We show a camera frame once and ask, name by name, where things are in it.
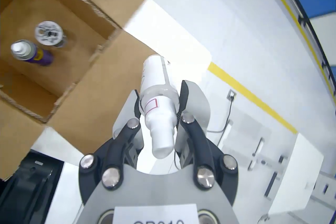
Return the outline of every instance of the white label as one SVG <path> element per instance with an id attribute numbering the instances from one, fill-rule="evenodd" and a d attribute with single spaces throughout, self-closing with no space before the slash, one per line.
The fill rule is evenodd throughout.
<path id="1" fill-rule="evenodd" d="M 150 99 L 147 104 L 145 105 L 145 116 L 147 115 L 148 112 L 150 112 L 151 110 L 158 108 L 159 107 L 159 101 L 157 98 L 152 98 Z"/>
<path id="2" fill-rule="evenodd" d="M 196 224 L 196 204 L 115 207 L 113 224 Z"/>
<path id="3" fill-rule="evenodd" d="M 166 80 L 163 73 L 161 56 L 154 55 L 148 57 L 143 66 L 140 94 L 151 86 L 164 84 L 166 84 Z"/>

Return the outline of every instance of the cardboard box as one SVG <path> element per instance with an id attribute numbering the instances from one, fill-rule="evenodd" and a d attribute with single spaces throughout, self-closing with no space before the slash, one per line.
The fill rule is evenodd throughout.
<path id="1" fill-rule="evenodd" d="M 112 136 L 130 91 L 140 87 L 143 61 L 155 53 L 122 30 L 143 1 L 0 0 L 0 178 L 17 169 L 45 125 L 83 153 Z M 69 40 L 50 48 L 54 62 L 14 59 L 10 45 L 38 44 L 34 29 L 45 20 Z"/>

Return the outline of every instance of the yellow stripe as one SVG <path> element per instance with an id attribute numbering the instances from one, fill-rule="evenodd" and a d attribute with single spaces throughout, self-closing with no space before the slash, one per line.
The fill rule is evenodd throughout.
<path id="1" fill-rule="evenodd" d="M 213 73 L 215 76 L 220 78 L 222 81 L 224 81 L 228 85 L 230 85 L 232 88 L 234 88 L 234 90 L 238 91 L 240 94 L 245 96 L 252 103 L 256 104 L 258 107 L 260 107 L 267 114 L 272 116 L 280 124 L 282 124 L 284 127 L 289 129 L 293 134 L 297 133 L 297 130 L 291 124 L 289 124 L 285 119 L 283 119 L 274 109 L 272 109 L 268 104 L 266 104 L 262 100 L 260 100 L 256 95 L 254 95 L 245 86 L 243 86 L 241 83 L 239 83 L 233 77 L 231 77 L 228 73 L 226 73 L 223 69 L 218 67 L 216 64 L 211 62 L 209 67 L 208 67 L 208 70 L 211 73 Z"/>
<path id="2" fill-rule="evenodd" d="M 319 61 L 319 59 L 318 59 L 318 57 L 317 57 L 317 55 L 316 55 L 316 53 L 315 53 L 315 51 L 314 51 L 314 49 L 313 49 L 312 44 L 310 43 L 310 41 L 309 41 L 309 39 L 307 38 L 305 32 L 303 31 L 301 25 L 299 24 L 299 22 L 298 22 L 298 20 L 297 20 L 297 16 L 292 12 L 292 10 L 290 9 L 290 7 L 289 7 L 289 5 L 287 4 L 286 0 L 281 0 L 281 2 L 283 3 L 283 5 L 285 6 L 285 8 L 287 9 L 288 13 L 289 13 L 290 16 L 292 17 L 294 23 L 296 24 L 296 26 L 298 27 L 300 33 L 302 34 L 303 38 L 305 39 L 305 41 L 306 41 L 306 43 L 307 43 L 307 45 L 308 45 L 308 48 L 309 48 L 309 50 L 311 51 L 311 53 L 312 53 L 312 55 L 313 55 L 313 57 L 314 57 L 314 60 L 315 60 L 316 64 L 318 65 L 318 67 L 319 67 L 319 69 L 320 69 L 320 71 L 321 71 L 321 73 L 322 73 L 322 75 L 323 75 L 323 77 L 324 77 L 324 79 L 325 79 L 325 82 L 326 82 L 327 85 L 328 85 L 328 88 L 329 88 L 330 94 L 331 94 L 331 96 L 332 96 L 332 98 L 333 98 L 333 100 L 334 100 L 334 103 L 336 104 L 336 98 L 334 97 L 334 92 L 332 91 L 332 88 L 331 88 L 331 86 L 330 86 L 330 84 L 329 84 L 329 80 L 328 80 L 327 76 L 325 75 L 325 73 L 324 73 L 324 71 L 323 71 L 323 69 L 322 69 L 321 62 Z"/>

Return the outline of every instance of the aerosol can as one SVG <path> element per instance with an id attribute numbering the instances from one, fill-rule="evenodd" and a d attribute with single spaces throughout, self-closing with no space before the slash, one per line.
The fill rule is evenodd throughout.
<path id="1" fill-rule="evenodd" d="M 41 49 L 28 40 L 19 40 L 12 44 L 11 51 L 13 57 L 30 63 L 36 63 L 41 66 L 48 66 L 52 63 L 54 57 L 46 50 Z"/>

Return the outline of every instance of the black cable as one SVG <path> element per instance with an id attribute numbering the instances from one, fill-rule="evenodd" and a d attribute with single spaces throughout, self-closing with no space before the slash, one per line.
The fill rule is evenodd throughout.
<path id="1" fill-rule="evenodd" d="M 219 139 L 219 141 L 218 141 L 218 143 L 217 143 L 217 147 L 218 147 L 218 145 L 219 145 L 219 143 L 220 143 L 220 141 L 221 141 L 221 139 L 222 139 L 222 137 L 223 137 L 223 135 L 224 135 L 224 133 L 225 133 L 225 130 L 227 129 L 227 125 L 228 125 L 228 122 L 229 122 L 229 117 L 230 117 L 230 114 L 231 114 L 231 106 L 232 106 L 234 97 L 231 96 L 230 99 L 231 99 L 231 102 L 230 102 L 230 109 L 229 109 L 228 118 L 227 118 L 227 121 L 225 122 L 225 126 L 224 126 L 223 133 L 222 133 L 222 135 L 221 135 L 221 137 L 220 137 L 220 139 Z"/>
<path id="2" fill-rule="evenodd" d="M 178 166 L 176 165 L 176 151 L 174 152 L 174 164 L 177 170 L 181 170 L 180 168 L 178 168 Z"/>

